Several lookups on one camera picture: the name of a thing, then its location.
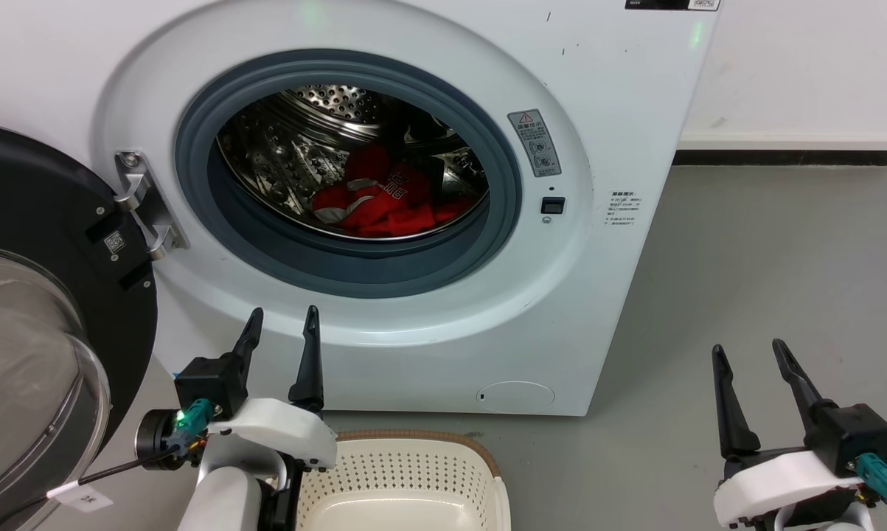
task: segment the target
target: green led light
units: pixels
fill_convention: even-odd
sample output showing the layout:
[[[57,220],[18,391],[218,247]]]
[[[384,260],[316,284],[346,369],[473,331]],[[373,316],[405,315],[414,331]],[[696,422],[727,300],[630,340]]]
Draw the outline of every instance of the green led light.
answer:
[[[306,27],[321,27],[322,19],[325,18],[322,4],[316,0],[305,0],[299,4],[299,13]]]
[[[699,47],[699,43],[702,41],[702,23],[696,23],[695,27],[692,28],[692,34],[689,36],[689,49],[694,50]]]

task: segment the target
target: door hinge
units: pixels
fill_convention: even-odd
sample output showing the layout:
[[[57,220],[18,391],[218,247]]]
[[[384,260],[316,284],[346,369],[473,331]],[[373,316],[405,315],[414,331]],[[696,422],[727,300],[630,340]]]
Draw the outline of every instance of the door hinge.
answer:
[[[178,222],[167,208],[151,175],[149,164],[139,151],[117,151],[116,171],[125,187],[116,195],[116,208],[132,212],[144,232],[151,260],[160,260],[169,249],[187,248]]]

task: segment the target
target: sticker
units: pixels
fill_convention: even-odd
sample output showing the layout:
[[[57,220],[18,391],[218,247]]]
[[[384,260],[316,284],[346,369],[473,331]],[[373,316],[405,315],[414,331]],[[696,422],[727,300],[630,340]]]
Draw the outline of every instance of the sticker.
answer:
[[[112,254],[116,254],[123,248],[123,246],[125,246],[125,240],[122,238],[122,233],[119,231],[111,233],[102,241],[105,242],[105,246],[109,248],[109,252]]]
[[[719,0],[689,0],[689,9],[698,11],[719,10]]]
[[[611,190],[608,202],[608,213],[604,216],[605,225],[629,226],[636,225],[643,199],[636,192]]]
[[[93,512],[103,507],[109,507],[112,504],[112,500],[88,485],[70,488],[70,490],[61,492],[53,496],[53,498],[56,498],[57,502],[69,505],[80,512]]]
[[[554,151],[552,135],[548,132],[541,112],[537,108],[531,111],[512,112],[508,121],[518,135],[518,140],[528,153],[528,162],[532,165],[535,177],[548,177],[561,173],[561,163]]]

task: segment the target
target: black baseboard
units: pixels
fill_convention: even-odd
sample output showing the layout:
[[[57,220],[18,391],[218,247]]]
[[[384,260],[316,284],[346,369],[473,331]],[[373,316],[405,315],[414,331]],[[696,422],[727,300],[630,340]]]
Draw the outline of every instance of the black baseboard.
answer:
[[[680,149],[673,166],[887,166],[887,151]]]

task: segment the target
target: black cable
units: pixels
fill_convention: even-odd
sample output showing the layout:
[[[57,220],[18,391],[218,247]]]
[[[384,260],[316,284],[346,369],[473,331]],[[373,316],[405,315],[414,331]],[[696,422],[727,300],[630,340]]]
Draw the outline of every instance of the black cable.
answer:
[[[160,453],[160,454],[154,454],[154,456],[143,457],[141,459],[129,461],[128,463],[123,463],[117,467],[106,468],[106,470],[100,471],[100,473],[94,473],[94,474],[89,474],[84,477],[80,477],[80,479],[78,479],[76,481],[76,484],[77,485],[86,485],[86,484],[92,483],[93,481],[98,481],[98,480],[102,479],[103,477],[109,477],[110,475],[124,473],[124,471],[132,470],[132,468],[140,467],[142,465],[146,465],[149,463],[153,463],[153,462],[158,461],[160,459],[164,459],[165,457],[168,457],[171,454],[174,454],[175,451],[177,451],[179,448],[180,447],[177,444],[175,444],[175,445],[171,446],[169,449],[167,449],[166,451],[162,451],[162,453]],[[23,512],[25,510],[28,510],[29,508],[33,507],[33,505],[41,504],[46,501],[49,501],[49,498],[47,498],[46,494],[44,494],[42,496],[39,496],[38,498],[33,498],[32,500],[29,500],[25,504],[21,504],[18,507],[15,507],[14,510],[8,511],[7,513],[4,514],[4,516],[2,516],[0,518],[0,528],[2,525],[7,524],[7,521],[10,520],[10,518],[14,518],[15,515],[18,515],[19,513]]]

